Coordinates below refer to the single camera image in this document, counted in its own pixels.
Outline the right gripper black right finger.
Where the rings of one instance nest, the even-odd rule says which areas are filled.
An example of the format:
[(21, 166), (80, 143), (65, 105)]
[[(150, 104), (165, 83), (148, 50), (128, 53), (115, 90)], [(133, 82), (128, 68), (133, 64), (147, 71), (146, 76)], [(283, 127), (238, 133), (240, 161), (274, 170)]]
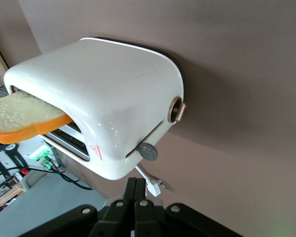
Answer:
[(183, 203), (164, 208), (146, 197), (146, 181), (136, 178), (134, 190), (137, 237), (239, 237), (240, 234)]

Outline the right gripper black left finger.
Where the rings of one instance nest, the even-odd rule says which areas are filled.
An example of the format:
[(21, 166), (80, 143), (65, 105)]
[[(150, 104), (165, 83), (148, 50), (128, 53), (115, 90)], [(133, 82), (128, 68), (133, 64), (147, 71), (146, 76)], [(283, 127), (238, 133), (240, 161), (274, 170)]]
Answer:
[(117, 237), (133, 200), (136, 178), (128, 178), (122, 198), (101, 210), (80, 205), (32, 230), (23, 237)]

